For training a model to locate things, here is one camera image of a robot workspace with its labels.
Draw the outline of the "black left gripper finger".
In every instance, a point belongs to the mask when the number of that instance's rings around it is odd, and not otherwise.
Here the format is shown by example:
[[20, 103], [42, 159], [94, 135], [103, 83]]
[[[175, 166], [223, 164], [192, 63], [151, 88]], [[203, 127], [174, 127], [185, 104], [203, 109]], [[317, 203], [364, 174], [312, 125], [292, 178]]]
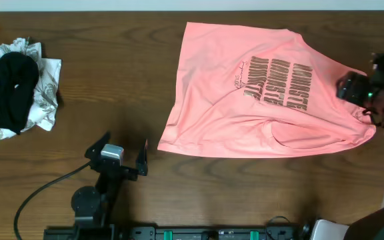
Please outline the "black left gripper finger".
[[147, 144], [148, 142], [147, 140], [145, 140], [136, 159], [136, 169], [138, 171], [138, 175], [141, 175], [141, 176], [147, 176], [148, 174]]
[[101, 151], [104, 148], [104, 146], [109, 142], [111, 138], [110, 132], [106, 132], [102, 138], [100, 138], [97, 142], [92, 144], [86, 152], [85, 152], [85, 158], [90, 160], [95, 160], [101, 156]]

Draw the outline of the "pink printed t-shirt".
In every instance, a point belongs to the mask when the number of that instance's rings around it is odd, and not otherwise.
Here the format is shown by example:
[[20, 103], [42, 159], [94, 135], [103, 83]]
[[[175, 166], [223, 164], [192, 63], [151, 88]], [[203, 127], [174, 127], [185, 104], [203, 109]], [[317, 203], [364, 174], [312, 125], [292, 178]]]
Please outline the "pink printed t-shirt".
[[336, 96], [348, 72], [287, 29], [189, 22], [158, 150], [286, 158], [357, 147], [376, 128]]

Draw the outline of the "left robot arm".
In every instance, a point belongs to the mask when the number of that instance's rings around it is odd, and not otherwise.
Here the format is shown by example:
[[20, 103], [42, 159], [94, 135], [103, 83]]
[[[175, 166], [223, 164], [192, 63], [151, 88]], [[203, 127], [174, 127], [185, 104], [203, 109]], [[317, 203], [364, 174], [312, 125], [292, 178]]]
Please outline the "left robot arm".
[[75, 213], [72, 240], [122, 239], [123, 228], [110, 222], [119, 190], [124, 182], [148, 173], [147, 141], [139, 149], [135, 166], [128, 167], [123, 164], [124, 148], [110, 144], [110, 138], [110, 133], [104, 134], [85, 152], [90, 168], [99, 177], [94, 186], [79, 188], [71, 198]]

